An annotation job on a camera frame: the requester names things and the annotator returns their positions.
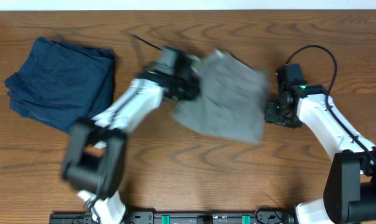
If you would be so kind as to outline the grey cotton shorts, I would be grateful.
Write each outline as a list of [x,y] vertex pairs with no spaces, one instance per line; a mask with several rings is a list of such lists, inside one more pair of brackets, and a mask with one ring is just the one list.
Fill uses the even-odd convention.
[[172,117],[203,135],[260,144],[269,94],[268,73],[220,50],[202,58],[196,72],[199,97],[178,103]]

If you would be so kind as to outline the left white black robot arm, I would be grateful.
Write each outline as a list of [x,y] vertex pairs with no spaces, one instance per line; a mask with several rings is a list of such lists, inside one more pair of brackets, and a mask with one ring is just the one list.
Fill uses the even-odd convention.
[[61,176],[78,190],[93,223],[121,223],[126,207],[118,192],[128,136],[164,98],[193,100],[200,92],[194,72],[167,75],[144,70],[109,108],[76,120],[69,133]]

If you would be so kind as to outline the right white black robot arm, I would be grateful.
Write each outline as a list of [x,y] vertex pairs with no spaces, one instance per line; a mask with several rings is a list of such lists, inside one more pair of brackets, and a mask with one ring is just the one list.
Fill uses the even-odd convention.
[[305,124],[332,165],[322,198],[294,208],[295,223],[362,223],[376,220],[376,145],[335,107],[322,85],[283,84],[266,121],[289,128]]

